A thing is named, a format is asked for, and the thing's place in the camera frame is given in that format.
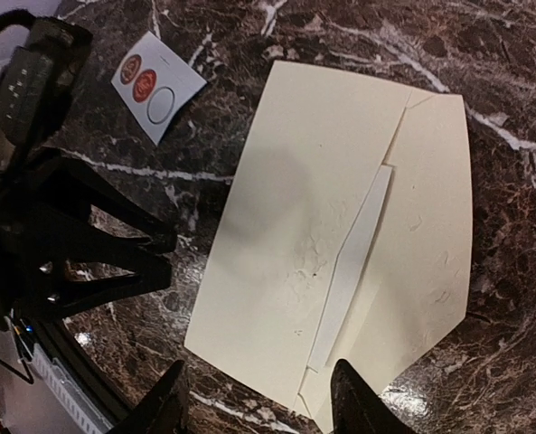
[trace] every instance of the brown marble countertop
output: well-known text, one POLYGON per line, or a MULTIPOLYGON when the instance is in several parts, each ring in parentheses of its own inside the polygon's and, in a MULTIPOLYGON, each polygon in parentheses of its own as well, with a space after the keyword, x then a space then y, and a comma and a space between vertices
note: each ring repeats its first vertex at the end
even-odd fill
POLYGON ((132 402, 184 357, 192 432, 317 432, 182 347, 270 65, 286 59, 465 97, 475 210, 468 313, 381 397, 421 434, 536 433, 536 0, 64 0, 58 15, 95 42, 53 144, 180 222, 170 289, 67 320, 132 402), (209 82, 159 147, 109 83, 147 30, 209 82))

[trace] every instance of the circle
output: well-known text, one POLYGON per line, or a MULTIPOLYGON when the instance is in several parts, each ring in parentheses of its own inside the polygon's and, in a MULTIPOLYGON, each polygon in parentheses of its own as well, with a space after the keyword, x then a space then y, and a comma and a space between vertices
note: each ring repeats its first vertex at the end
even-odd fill
POLYGON ((145 102, 157 83, 157 74, 153 70, 146 70, 139 74, 133 85, 133 99, 135 102, 145 102))
POLYGON ((147 104, 147 117, 151 123, 163 124, 174 110, 175 94, 171 88, 159 88, 147 104))
POLYGON ((125 85, 129 84, 137 76, 141 68, 141 56, 133 54, 129 57, 121 67, 121 82, 125 85))

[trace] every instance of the table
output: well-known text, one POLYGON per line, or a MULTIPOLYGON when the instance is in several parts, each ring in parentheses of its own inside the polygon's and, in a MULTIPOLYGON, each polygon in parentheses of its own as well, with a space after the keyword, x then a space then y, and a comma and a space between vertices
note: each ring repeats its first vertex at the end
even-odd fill
MULTIPOLYGON (((193 432, 317 432, 182 347, 254 110, 271 62, 284 59, 464 95, 475 213, 468 313, 381 397, 419 433, 536 433, 536 0, 63 0, 58 15, 95 41, 52 144, 179 222, 170 289, 67 321, 130 400, 185 357, 193 432), (209 82, 159 147, 109 84, 147 30, 209 82)), ((105 215, 95 223, 125 231, 105 215)))

